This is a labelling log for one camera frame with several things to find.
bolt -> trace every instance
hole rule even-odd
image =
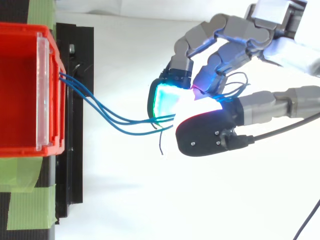
[[[70,44],[69,45],[69,53],[70,54],[75,54],[75,45],[74,44]]]

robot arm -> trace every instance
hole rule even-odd
[[[195,115],[178,125],[175,134],[183,154],[207,156],[245,148],[257,141],[253,136],[236,135],[239,126],[263,124],[279,117],[308,119],[319,115],[320,87],[260,91],[221,105],[222,109]]]
[[[192,88],[202,95],[223,92],[227,74],[242,67],[253,57],[278,66],[298,69],[311,76],[320,74],[320,36],[311,31],[318,19],[318,0],[259,0],[249,6],[245,18],[215,15],[188,31],[175,46],[175,55],[159,82],[178,88],[191,87],[191,57],[217,42],[228,40],[209,58],[194,77]],[[149,95],[148,112],[153,98]],[[247,147],[257,138],[237,136],[237,126],[262,124],[277,117],[320,117],[320,87],[290,88],[286,92],[256,92],[221,103],[222,109],[188,118],[177,126],[176,138],[182,153],[206,156]]]
[[[191,76],[191,57],[216,43],[217,38],[223,38],[229,42],[209,57],[208,64],[194,78],[193,87],[204,94],[220,94],[227,81],[226,75],[252,57],[316,76],[320,47],[312,48],[314,41],[308,44],[309,39],[316,36],[314,33],[305,36],[305,28],[310,32],[311,25],[306,22],[312,15],[317,18],[314,11],[317,5],[320,7],[315,0],[309,0],[307,5],[305,1],[260,0],[249,6],[245,18],[215,15],[210,22],[194,27],[177,41],[170,71]]]

green tape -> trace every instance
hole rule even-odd
[[[12,193],[7,230],[50,229],[56,219],[56,186],[36,187],[31,193]]]
[[[42,157],[0,158],[0,193],[31,193],[42,160]]]
[[[56,23],[54,0],[29,0],[28,24],[46,25],[51,30]]]

red container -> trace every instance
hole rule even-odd
[[[0,158],[65,149],[66,73],[50,30],[0,22]]]

white surface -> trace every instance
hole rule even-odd
[[[132,119],[146,118],[151,82],[176,40],[197,24],[63,13],[57,20],[94,27],[95,95]],[[216,49],[194,58],[195,73]],[[241,70],[252,84],[246,94],[320,83],[258,60]],[[237,132],[258,135],[292,122],[274,119]],[[202,158],[181,155],[166,132],[162,157],[158,134],[119,133],[85,104],[84,203],[71,206],[56,239],[290,240],[320,198],[319,124]],[[320,239],[319,224],[320,212],[299,240]]]
[[[124,17],[209,21],[215,14],[244,17],[256,0],[57,0],[57,9]]]
[[[281,25],[290,4],[295,3],[290,0],[259,0],[252,17]]]
[[[297,44],[293,39],[280,37],[274,40],[263,55],[283,67],[299,69],[310,75],[319,74],[320,52]]]
[[[301,45],[320,51],[320,31],[314,28],[319,19],[320,1],[308,0],[294,40]]]

